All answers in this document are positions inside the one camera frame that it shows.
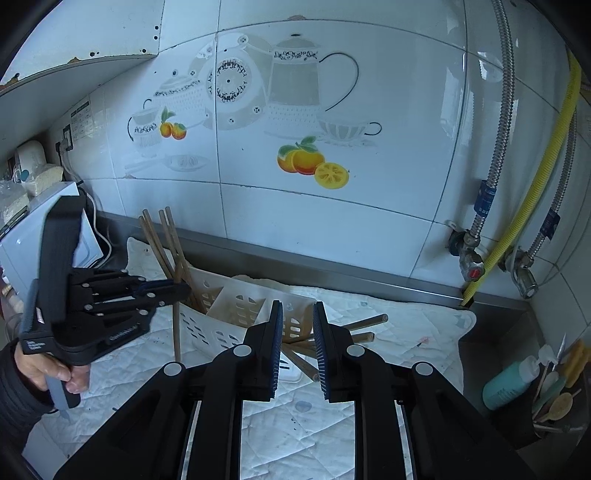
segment electrical outlet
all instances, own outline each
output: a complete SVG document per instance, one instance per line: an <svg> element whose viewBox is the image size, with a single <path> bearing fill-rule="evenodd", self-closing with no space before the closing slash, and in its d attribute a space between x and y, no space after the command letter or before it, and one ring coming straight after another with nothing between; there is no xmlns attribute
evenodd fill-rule
<svg viewBox="0 0 591 480"><path fill-rule="evenodd" d="M64 140L66 140L66 151L70 151L74 148L74 142L72 141L72 128L70 124L63 130Z"/></svg>

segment black sleeve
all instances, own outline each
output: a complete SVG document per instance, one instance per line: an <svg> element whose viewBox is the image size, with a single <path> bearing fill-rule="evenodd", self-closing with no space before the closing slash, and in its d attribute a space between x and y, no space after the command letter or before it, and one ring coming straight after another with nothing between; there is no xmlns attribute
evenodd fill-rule
<svg viewBox="0 0 591 480"><path fill-rule="evenodd" d="M48 392L41 392L24 377L14 362L16 341L0 351L0 436L22 452L29 432L53 410Z"/></svg>

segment white wall tile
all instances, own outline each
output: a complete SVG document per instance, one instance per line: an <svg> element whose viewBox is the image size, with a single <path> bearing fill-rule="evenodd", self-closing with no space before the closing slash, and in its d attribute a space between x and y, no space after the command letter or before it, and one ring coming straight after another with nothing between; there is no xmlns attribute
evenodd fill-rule
<svg viewBox="0 0 591 480"><path fill-rule="evenodd" d="M580 239L570 261L561 267L561 273L579 301L587 321L591 322L591 232L587 229Z"/></svg>
<svg viewBox="0 0 591 480"><path fill-rule="evenodd" d="M90 102L93 127L89 135L74 142L74 149L65 153L62 160L69 163L73 172L81 179L114 179L115 172L111 162L111 149L107 139L107 121L103 87L97 88L89 96L71 107L49 130L51 159L56 159L55 144L64 138L63 129L72 124L70 114L78 107Z"/></svg>
<svg viewBox="0 0 591 480"><path fill-rule="evenodd" d="M435 220L470 228L480 181L487 178L501 107L501 70L468 55L468 86L460 136ZM499 240L517 212L544 154L556 111L515 82L512 134L495 200L482 235Z"/></svg>
<svg viewBox="0 0 591 480"><path fill-rule="evenodd" d="M587 237L587 230L589 223L591 222L591 180L587 185L587 191L583 204L578 212L577 219L574 223L574 227L571 230L569 239L567 240L556 264L559 268L563 268L567 262L576 262L577 256L574 252L578 249L579 245L585 240L589 240Z"/></svg>
<svg viewBox="0 0 591 480"><path fill-rule="evenodd" d="M345 20L400 28L465 48L466 30L460 0L222 0L220 30L290 19Z"/></svg>
<svg viewBox="0 0 591 480"><path fill-rule="evenodd" d="M217 32L220 0L166 0L162 14L160 52L180 43Z"/></svg>
<svg viewBox="0 0 591 480"><path fill-rule="evenodd" d="M125 215L115 179L85 180L82 188L92 195L98 211Z"/></svg>
<svg viewBox="0 0 591 480"><path fill-rule="evenodd" d="M532 307L546 342L554 351L558 350L565 332L569 346L587 328L577 301L560 274L540 288L532 299Z"/></svg>
<svg viewBox="0 0 591 480"><path fill-rule="evenodd" d="M408 276L429 222L322 197L222 184L228 238Z"/></svg>
<svg viewBox="0 0 591 480"><path fill-rule="evenodd" d="M467 0L468 51L502 67L501 41L491 0ZM527 0L504 0L516 77L559 109L569 82L564 40Z"/></svg>
<svg viewBox="0 0 591 480"><path fill-rule="evenodd" d="M166 50L105 85L116 178L219 181L213 108L206 110L206 71L190 74L195 63L213 64L214 38ZM175 113L167 122L186 127L184 138L163 135L164 108ZM149 133L135 132L150 126L154 130Z"/></svg>
<svg viewBox="0 0 591 480"><path fill-rule="evenodd" d="M289 44L301 44L313 56L306 63L298 57L271 66L272 56L261 50L282 41L288 42L281 47L287 52ZM461 110L460 50L408 32L348 22L254 25L220 34L218 42L216 114L223 183L332 197L432 220ZM323 112L344 97L356 78L355 64L346 56L316 62L334 52L356 60L359 80L341 103ZM288 86L287 78L295 83ZM346 131L353 138L339 141L335 133L324 132L318 120L324 116L342 126L343 137ZM368 122L378 122L382 131L375 136L354 133L363 132L355 125L366 126L367 134L379 131L378 124ZM316 137L314 145L326 162L348 171L342 188L321 186L313 168L311 175L301 175L279 167L280 147L308 135Z"/></svg>
<svg viewBox="0 0 591 480"><path fill-rule="evenodd" d="M178 228L225 237L222 198L217 183L178 180L117 179L128 217L148 209L159 223L158 210L169 206Z"/></svg>
<svg viewBox="0 0 591 480"><path fill-rule="evenodd" d="M579 96L577 103L577 130L589 145L591 145L591 105Z"/></svg>
<svg viewBox="0 0 591 480"><path fill-rule="evenodd" d="M414 267L411 278L426 280L441 285L462 288L465 286L458 257L450 255L446 248L447 240L452 229L446 225L433 223L429 230L429 235L425 245L421 250L417 264ZM488 238L482 238L478 253L486 258L488 253L495 247L496 242ZM536 258L532 266L532 273L537 281L541 282L546 278L552 264ZM478 290L481 293L497 295L509 299L520 299L517 288L513 285L508 273L495 267L485 278L482 286Z"/></svg>

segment human hand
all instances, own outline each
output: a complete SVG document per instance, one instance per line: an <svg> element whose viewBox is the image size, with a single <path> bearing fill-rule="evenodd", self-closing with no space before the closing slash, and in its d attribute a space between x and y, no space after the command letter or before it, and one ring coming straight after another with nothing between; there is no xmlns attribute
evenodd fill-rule
<svg viewBox="0 0 591 480"><path fill-rule="evenodd" d="M51 355L44 353L25 355L20 343L17 343L14 351L14 362L19 372L41 391L47 391L46 375L67 382L66 390L70 393L76 394L88 390L90 365L70 369Z"/></svg>

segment white appliance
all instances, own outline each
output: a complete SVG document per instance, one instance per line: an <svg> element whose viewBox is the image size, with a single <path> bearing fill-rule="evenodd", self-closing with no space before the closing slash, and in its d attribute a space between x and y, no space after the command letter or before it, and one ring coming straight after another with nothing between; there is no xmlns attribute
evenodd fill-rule
<svg viewBox="0 0 591 480"><path fill-rule="evenodd" d="M61 181L31 200L28 215L0 241L0 265L21 300L37 278L41 235L45 216L64 195L78 195L74 182ZM86 268L103 256L86 214L82 213L80 242L74 253L74 267Z"/></svg>

